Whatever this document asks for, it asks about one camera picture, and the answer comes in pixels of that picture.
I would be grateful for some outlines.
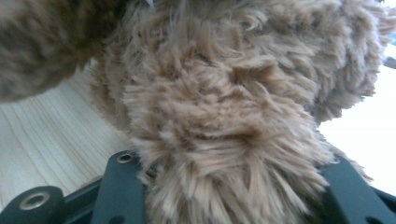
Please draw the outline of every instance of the dog ear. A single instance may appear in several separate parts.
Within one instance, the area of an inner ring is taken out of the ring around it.
[[[120,2],[0,0],[0,102],[54,87],[100,52]]]

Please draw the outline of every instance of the metal grommet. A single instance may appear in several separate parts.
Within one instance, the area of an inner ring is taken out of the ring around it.
[[[341,162],[340,159],[334,157],[334,160],[332,160],[330,163],[331,163],[331,164],[338,164],[338,163],[340,163],[340,162]]]
[[[50,194],[46,191],[41,191],[37,193],[33,193],[27,196],[20,203],[21,210],[32,210],[35,209],[44,203],[46,203],[50,199]]]
[[[127,163],[134,160],[134,156],[131,153],[124,153],[117,158],[119,163]]]

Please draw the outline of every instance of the curly fur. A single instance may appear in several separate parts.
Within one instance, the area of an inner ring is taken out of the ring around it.
[[[113,8],[102,9],[92,15],[107,22]],[[2,38],[50,39],[12,54],[15,65],[0,59],[1,99],[40,92],[28,82],[52,86],[54,71],[59,80],[96,52],[92,98],[141,158],[150,222],[191,224],[305,223],[327,186],[319,167],[336,150],[318,124],[374,93],[396,21],[367,0],[135,1],[114,30],[72,35],[80,45],[35,26],[18,33],[26,26],[15,18],[1,17]],[[64,27],[63,17],[54,21],[45,28]],[[12,41],[0,44],[2,58],[24,49]],[[43,49],[53,54],[35,61]]]

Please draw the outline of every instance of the wooden floor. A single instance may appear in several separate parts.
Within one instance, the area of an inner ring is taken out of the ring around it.
[[[128,149],[123,134],[93,110],[89,78],[82,73],[40,96],[0,105],[0,211],[33,187],[73,192]]]
[[[366,167],[375,187],[394,195],[395,71],[382,67],[377,96],[320,127],[330,142]],[[85,72],[40,96],[0,105],[0,211],[36,186],[73,192],[102,175],[111,155],[128,149],[125,136],[92,108],[89,82]]]

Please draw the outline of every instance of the light wood surface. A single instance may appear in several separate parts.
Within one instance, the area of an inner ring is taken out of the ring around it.
[[[111,155],[128,149],[125,136],[90,104],[89,82],[84,72],[37,97],[0,105],[0,211],[37,186],[69,194],[102,175]]]

